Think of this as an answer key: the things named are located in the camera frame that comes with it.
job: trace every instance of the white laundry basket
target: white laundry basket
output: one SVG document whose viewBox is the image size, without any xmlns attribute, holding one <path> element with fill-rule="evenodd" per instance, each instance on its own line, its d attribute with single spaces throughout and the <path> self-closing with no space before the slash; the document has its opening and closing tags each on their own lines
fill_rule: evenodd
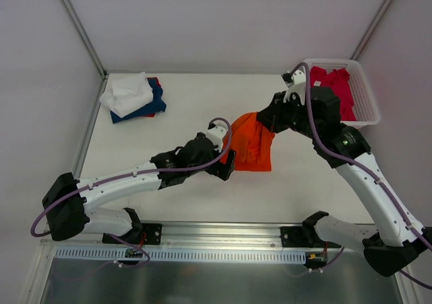
<svg viewBox="0 0 432 304">
<path fill-rule="evenodd" d="M 306 59 L 304 61 L 310 68 L 319 66 L 327 70 L 327 72 L 345 68 L 350 74 L 348 83 L 354 98 L 352 111 L 357 118 L 357 122 L 344 122 L 346 125 L 360 128 L 379 123 L 381 116 L 379 115 L 377 103 L 360 63 L 351 59 Z"/>
</svg>

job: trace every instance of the white enclosure wall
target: white enclosure wall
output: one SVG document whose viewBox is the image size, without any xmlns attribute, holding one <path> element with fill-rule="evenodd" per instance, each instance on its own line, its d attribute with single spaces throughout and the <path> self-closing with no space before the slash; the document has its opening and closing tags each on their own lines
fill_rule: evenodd
<svg viewBox="0 0 432 304">
<path fill-rule="evenodd" d="M 2 303 L 18 301 L 39 243 L 30 225 L 72 168 L 100 80 L 58 0 L 0 0 Z"/>
<path fill-rule="evenodd" d="M 432 0 L 395 0 L 360 62 L 373 85 L 382 120 L 365 130 L 379 165 L 408 208 L 432 225 Z M 413 263 L 432 284 L 432 254 Z M 422 289 L 425 303 L 432 292 Z"/>
<path fill-rule="evenodd" d="M 383 0 L 72 0 L 106 70 L 280 73 L 350 58 Z"/>
</svg>

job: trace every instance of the folded white cloth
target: folded white cloth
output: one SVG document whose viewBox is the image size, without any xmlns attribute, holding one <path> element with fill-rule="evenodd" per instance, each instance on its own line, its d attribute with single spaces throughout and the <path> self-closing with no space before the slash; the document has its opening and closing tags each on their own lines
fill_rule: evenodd
<svg viewBox="0 0 432 304">
<path fill-rule="evenodd" d="M 153 90 L 148 83 L 146 72 L 113 79 L 99 101 L 123 118 L 153 101 Z"/>
</svg>

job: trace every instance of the blue cloth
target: blue cloth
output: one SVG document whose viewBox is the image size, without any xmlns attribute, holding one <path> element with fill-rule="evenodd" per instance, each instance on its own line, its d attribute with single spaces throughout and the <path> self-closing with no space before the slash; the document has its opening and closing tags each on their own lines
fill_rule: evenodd
<svg viewBox="0 0 432 304">
<path fill-rule="evenodd" d="M 113 124 L 123 122 L 124 120 L 131 120 L 135 117 L 150 115 L 151 113 L 159 113 L 160 111 L 165 111 L 167 109 L 167 105 L 162 101 L 163 90 L 157 78 L 147 78 L 147 80 L 149 85 L 153 89 L 153 101 L 151 103 L 148 103 L 147 105 L 142 106 L 140 109 L 137 109 L 133 113 L 124 116 L 123 118 L 120 118 L 112 111 L 110 111 Z"/>
</svg>

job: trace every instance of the white table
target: white table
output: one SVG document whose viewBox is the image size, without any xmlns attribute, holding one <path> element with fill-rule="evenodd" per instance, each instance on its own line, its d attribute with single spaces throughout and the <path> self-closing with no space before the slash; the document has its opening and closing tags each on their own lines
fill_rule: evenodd
<svg viewBox="0 0 432 304">
<path fill-rule="evenodd" d="M 114 77 L 127 74 L 111 74 Z M 160 152 L 205 132 L 214 117 L 230 122 L 268 106 L 286 86 L 278 75 L 148 74 L 163 87 L 167 111 L 154 118 L 112 124 L 101 107 L 81 177 L 133 168 Z M 292 131 L 272 146 L 273 171 L 234 172 L 224 182 L 205 172 L 182 185 L 111 202 L 132 207 L 141 220 L 298 223 L 323 210 L 352 223 L 372 219 L 348 184 L 313 150 L 311 140 Z"/>
</svg>

